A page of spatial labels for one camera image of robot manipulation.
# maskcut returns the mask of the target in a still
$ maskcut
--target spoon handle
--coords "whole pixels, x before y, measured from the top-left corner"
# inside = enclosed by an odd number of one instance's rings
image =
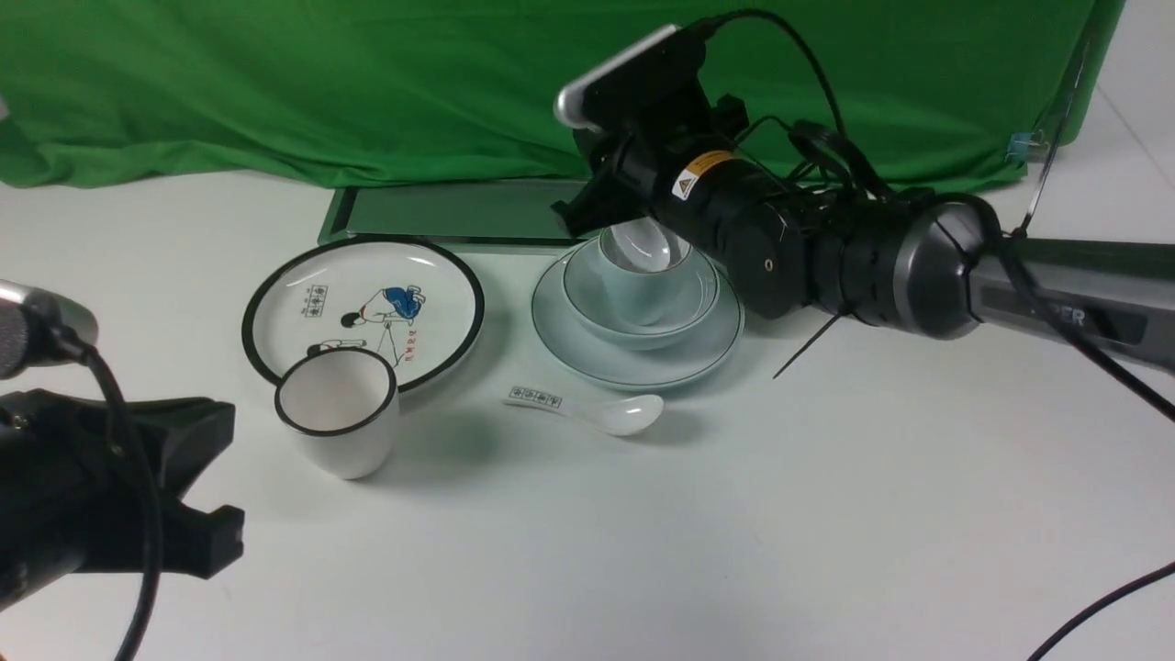
[[[544,393],[543,391],[536,391],[535,389],[526,389],[524,386],[513,386],[510,389],[510,393],[502,398],[502,404],[506,406],[521,406],[523,409],[538,409],[551,413],[558,413],[560,416],[568,414],[568,412],[564,411],[562,397]]]

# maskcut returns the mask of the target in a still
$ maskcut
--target light blue cup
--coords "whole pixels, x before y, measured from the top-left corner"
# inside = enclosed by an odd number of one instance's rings
[[[593,238],[578,248],[563,268],[563,292],[571,311],[592,336],[617,348],[652,351],[677,344],[699,325],[718,299],[719,281],[714,264],[701,252],[692,252],[678,267],[685,283],[673,296],[671,309],[653,323],[638,324],[613,309],[602,272],[612,268]]]
[[[657,323],[671,311],[692,277],[682,265],[693,247],[651,218],[609,227],[596,249],[603,256],[600,277],[612,309],[638,325]]]

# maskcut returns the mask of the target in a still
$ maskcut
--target blue clothing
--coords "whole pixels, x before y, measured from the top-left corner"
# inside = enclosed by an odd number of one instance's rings
[[[396,308],[396,313],[404,318],[416,318],[421,312],[421,303],[412,295],[401,286],[390,286],[383,290],[383,297],[391,306]]]

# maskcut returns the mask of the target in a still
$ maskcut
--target bowl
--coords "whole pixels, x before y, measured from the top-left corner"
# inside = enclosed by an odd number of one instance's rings
[[[592,238],[571,255],[562,285],[571,312],[592,336],[626,350],[659,350],[677,343],[714,308],[718,270],[705,255],[693,250],[680,265],[682,285],[665,315],[644,324],[625,318],[612,305],[604,285],[603,270],[612,265],[602,256],[597,241]]]

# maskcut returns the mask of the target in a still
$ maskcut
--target green cloth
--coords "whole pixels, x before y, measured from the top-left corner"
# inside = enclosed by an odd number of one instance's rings
[[[1022,175],[1005,158],[1010,135],[1054,103],[1090,16],[1112,32],[1123,1],[8,0],[0,180],[582,176],[551,114],[557,90],[660,25],[751,5],[807,39],[884,176],[975,188]],[[831,123],[808,65],[767,23],[719,33],[703,82],[752,117]],[[790,169],[773,131],[747,148]]]

